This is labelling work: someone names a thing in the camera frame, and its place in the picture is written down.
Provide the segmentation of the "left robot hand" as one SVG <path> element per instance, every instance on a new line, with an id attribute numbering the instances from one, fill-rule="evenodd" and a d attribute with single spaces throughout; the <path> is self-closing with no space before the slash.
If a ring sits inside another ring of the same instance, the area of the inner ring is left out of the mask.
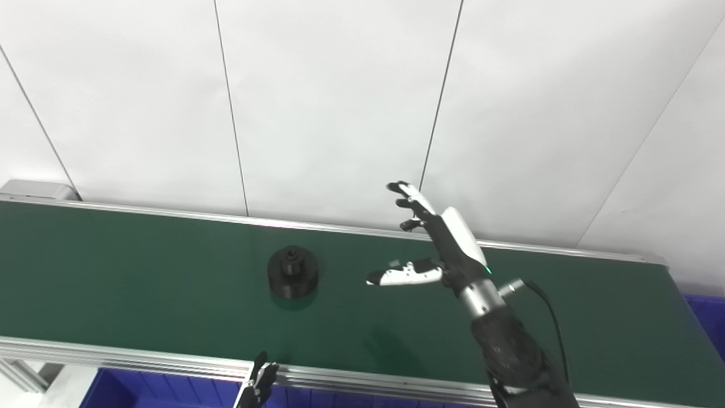
<path id="1" fill-rule="evenodd" d="M 268 362 L 267 352 L 261 351 L 247 372 L 233 407 L 262 407 L 270 398 L 278 374 L 279 364 Z"/>

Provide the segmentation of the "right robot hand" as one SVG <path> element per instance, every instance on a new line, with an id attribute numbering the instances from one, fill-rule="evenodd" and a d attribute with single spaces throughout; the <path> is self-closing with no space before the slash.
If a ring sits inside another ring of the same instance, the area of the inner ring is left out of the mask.
<path id="1" fill-rule="evenodd" d="M 438 259 L 408 261 L 386 270 L 370 272 L 367 285 L 397 286 L 443 282 L 456 295 L 476 282 L 489 279 L 490 271 L 482 249 L 458 210 L 447 207 L 436 212 L 420 191 L 406 181 L 387 184 L 399 194 L 396 206 L 410 209 L 412 216 L 401 222 L 400 229 L 411 232 L 423 228 L 438 253 Z"/>

